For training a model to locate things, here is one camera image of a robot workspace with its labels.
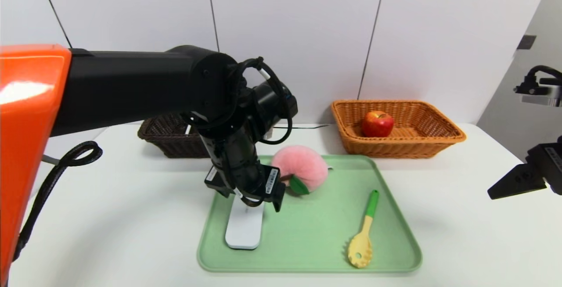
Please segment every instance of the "orange wicker basket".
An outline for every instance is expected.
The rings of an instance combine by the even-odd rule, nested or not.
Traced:
[[[466,135],[437,108],[418,100],[337,100],[331,111],[347,153],[374,158],[431,158]],[[369,111],[385,111],[395,121],[388,137],[362,136]]]

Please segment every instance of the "orange robot base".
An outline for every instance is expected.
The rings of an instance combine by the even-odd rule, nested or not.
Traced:
[[[71,58],[60,45],[0,47],[0,286],[8,279]]]

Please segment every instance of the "green handle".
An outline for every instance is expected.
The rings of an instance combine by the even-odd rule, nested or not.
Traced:
[[[375,209],[377,209],[377,203],[379,202],[379,192],[374,190],[371,192],[371,196],[369,197],[369,204],[367,205],[367,212],[365,215],[374,218],[375,217]]]

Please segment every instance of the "white wall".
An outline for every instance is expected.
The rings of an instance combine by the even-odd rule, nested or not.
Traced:
[[[237,61],[264,57],[297,97],[297,123],[332,121],[332,101],[357,99],[378,2],[213,0],[219,48]]]
[[[0,0],[0,45],[21,43],[68,47],[48,0]]]
[[[209,0],[51,0],[72,47],[166,51],[216,50]]]
[[[540,0],[382,0],[361,99],[420,99],[478,121]]]
[[[542,0],[527,33],[537,39],[530,50],[518,50],[478,126],[520,159],[539,143],[562,135],[562,108],[522,103],[512,89],[528,70],[548,65],[562,71],[562,0]],[[538,73],[538,78],[549,75]]]

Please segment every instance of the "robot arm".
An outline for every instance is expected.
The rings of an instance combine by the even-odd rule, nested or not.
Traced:
[[[246,87],[248,67],[266,81]],[[262,137],[282,118],[291,127],[297,101],[261,58],[237,63],[193,46],[139,53],[38,45],[0,48],[0,71],[2,286],[50,136],[181,113],[221,177],[205,181],[209,188],[281,209],[285,185],[259,162],[255,143],[287,139],[290,129],[279,141]]]
[[[543,78],[537,82],[536,73],[543,72],[554,78]],[[562,72],[545,65],[537,65],[529,70],[522,83],[514,92],[521,94],[521,101],[560,107],[562,99]],[[526,163],[516,165],[490,189],[491,199],[528,193],[546,188],[562,195],[562,136],[556,143],[541,143],[527,151]]]

